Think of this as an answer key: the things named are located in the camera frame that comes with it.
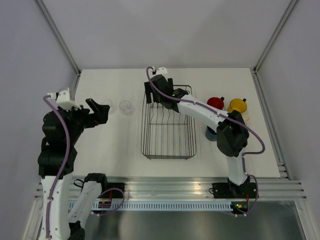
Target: white wall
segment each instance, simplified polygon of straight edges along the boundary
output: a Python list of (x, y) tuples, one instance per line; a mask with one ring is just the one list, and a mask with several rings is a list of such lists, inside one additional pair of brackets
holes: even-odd
[(290, 0), (44, 0), (82, 69), (253, 67)]
[(320, 1), (300, 1), (260, 70), (286, 163), (320, 226)]
[(34, 199), (42, 97), (75, 74), (32, 0), (0, 1), (0, 233), (18, 240)]

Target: metal wire rack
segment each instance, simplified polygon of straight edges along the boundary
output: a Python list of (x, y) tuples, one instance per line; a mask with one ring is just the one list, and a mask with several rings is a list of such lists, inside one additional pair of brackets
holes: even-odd
[[(189, 85), (174, 85), (192, 94)], [(160, 103), (142, 107), (141, 152), (148, 159), (190, 159), (197, 153), (195, 120)]]

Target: cup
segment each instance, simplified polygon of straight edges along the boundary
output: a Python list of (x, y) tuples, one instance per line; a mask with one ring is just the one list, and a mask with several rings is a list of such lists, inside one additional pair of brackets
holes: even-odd
[[(222, 97), (211, 97), (209, 100), (206, 102), (211, 107), (214, 107), (216, 109), (222, 110), (224, 109), (225, 103), (224, 103), (225, 98)], [(206, 127), (205, 129), (205, 136), (209, 141), (215, 142), (217, 141), (217, 133), (210, 127)]]
[(114, 105), (110, 99), (103, 100), (101, 104), (102, 105), (109, 105), (110, 109), (109, 109), (108, 115), (115, 112)]
[(243, 114), (246, 110), (247, 110), (247, 104), (246, 104), (246, 99), (239, 99), (239, 98), (235, 98), (233, 100), (231, 100), (227, 111), (229, 113), (232, 113), (233, 110), (238, 111), (239, 113)]
[(132, 113), (131, 103), (127, 100), (120, 102), (119, 108), (122, 110), (122, 113), (126, 116), (129, 116)]

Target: glass cup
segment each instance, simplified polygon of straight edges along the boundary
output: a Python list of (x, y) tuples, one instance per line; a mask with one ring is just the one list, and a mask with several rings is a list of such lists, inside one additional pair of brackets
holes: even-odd
[(103, 100), (101, 104), (102, 105), (109, 105), (110, 109), (109, 109), (108, 114), (112, 114), (115, 112), (114, 105), (110, 99)]
[(126, 116), (129, 116), (132, 113), (131, 103), (127, 100), (120, 102), (119, 108), (122, 110), (122, 113)]

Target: aluminum frame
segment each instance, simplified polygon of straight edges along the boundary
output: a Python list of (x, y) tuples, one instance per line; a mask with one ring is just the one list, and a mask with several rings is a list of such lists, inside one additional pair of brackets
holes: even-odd
[[(77, 66), (72, 57), (68, 46), (63, 40), (50, 12), (48, 11), (43, 0), (34, 0), (39, 8), (53, 35), (57, 39), (58, 44), (67, 56), (71, 66), (73, 67), (77, 80), (75, 89), (80, 79), (81, 70)], [(299, 0), (291, 0), (287, 9), (285, 10), (281, 20), (275, 28), (271, 38), (266, 44), (257, 64), (252, 69), (252, 78), (260, 101), (262, 112), (266, 121), (267, 129), (271, 138), (272, 147), (274, 149), (276, 159), (278, 159), (278, 168), (281, 179), (266, 179), (258, 178), (260, 188), (259, 201), (295, 201), (296, 209), (301, 221), (302, 228), (307, 240), (319, 239), (317, 228), (314, 224), (311, 211), (309, 210), (306, 195), (300, 181), (291, 180), (287, 172), (288, 166), (285, 164), (284, 154), (282, 152), (280, 140), (277, 130), (274, 125), (270, 108), (267, 104), (263, 88), (261, 86), (261, 79), (258, 70), (261, 68), (266, 56), (272, 48), (274, 42), (278, 38), (280, 32), (283, 30), (285, 23), (293, 13)], [(130, 196), (130, 200), (135, 201), (173, 201), (174, 199), (184, 201), (204, 201), (212, 202), (219, 201), (213, 199), (207, 192), (213, 182), (225, 182), (225, 178), (143, 178), (143, 177), (110, 177), (109, 182), (124, 182), (126, 183), (126, 197)], [(69, 199), (76, 199), (80, 194), (79, 189), (75, 189), (73, 184), (70, 185)], [(42, 186), (39, 185), (36, 196), (32, 205), (31, 213), (23, 235), (24, 240), (34, 240), (37, 238), (39, 228), (42, 220)]]

